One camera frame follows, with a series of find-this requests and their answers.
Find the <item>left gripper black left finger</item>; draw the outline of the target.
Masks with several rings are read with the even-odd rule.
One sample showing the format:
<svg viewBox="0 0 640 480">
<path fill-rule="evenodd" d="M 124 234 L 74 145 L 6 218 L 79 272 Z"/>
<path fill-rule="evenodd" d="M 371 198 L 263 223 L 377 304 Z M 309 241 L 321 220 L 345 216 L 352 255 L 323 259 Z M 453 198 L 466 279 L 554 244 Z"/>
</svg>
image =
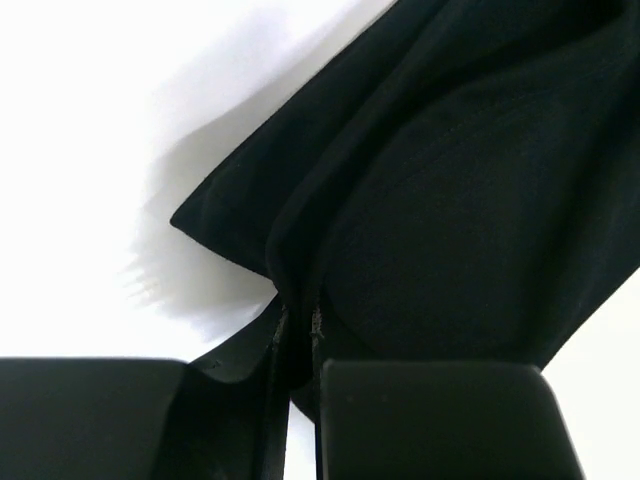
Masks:
<svg viewBox="0 0 640 480">
<path fill-rule="evenodd" d="M 268 306 L 192 363 L 1 363 L 5 479 L 279 479 L 287 315 Z"/>
</svg>

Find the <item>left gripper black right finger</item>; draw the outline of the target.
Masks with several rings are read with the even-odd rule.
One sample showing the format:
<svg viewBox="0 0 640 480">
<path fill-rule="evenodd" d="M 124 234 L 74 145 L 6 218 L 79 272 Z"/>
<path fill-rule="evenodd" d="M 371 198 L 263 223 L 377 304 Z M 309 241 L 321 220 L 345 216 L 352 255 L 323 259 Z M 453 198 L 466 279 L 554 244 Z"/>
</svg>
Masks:
<svg viewBox="0 0 640 480">
<path fill-rule="evenodd" d="M 378 360 L 312 317 L 321 479 L 580 479 L 556 396 L 529 365 Z"/>
</svg>

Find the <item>black skirt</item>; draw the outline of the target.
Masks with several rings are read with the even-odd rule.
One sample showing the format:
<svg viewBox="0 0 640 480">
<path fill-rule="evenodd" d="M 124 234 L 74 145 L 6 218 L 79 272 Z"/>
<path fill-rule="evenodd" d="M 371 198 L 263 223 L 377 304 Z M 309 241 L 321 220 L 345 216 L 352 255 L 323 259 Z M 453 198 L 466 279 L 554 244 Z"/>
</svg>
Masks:
<svg viewBox="0 0 640 480">
<path fill-rule="evenodd" d="M 400 1 L 171 218 L 324 357 L 543 367 L 639 266 L 639 5 Z"/>
</svg>

